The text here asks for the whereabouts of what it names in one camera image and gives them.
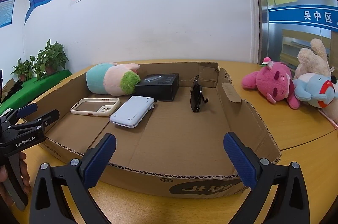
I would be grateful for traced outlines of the person's left hand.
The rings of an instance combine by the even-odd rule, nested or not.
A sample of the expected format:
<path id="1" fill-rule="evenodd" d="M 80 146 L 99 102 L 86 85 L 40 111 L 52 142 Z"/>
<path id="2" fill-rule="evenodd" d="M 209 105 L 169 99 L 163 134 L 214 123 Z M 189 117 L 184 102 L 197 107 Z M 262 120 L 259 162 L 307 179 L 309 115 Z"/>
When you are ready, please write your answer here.
<path id="1" fill-rule="evenodd" d="M 24 152 L 19 153 L 19 165 L 21 170 L 21 178 L 23 183 L 23 190 L 26 194 L 30 192 L 30 177 L 27 171 L 27 164 L 25 162 L 26 154 Z M 3 182 L 7 180 L 7 171 L 5 166 L 1 166 L 1 173 L 0 173 L 0 182 L 1 182 L 1 196 L 8 207 L 12 206 L 14 201 L 12 200 L 9 193 L 6 191 L 5 187 L 3 186 Z"/>

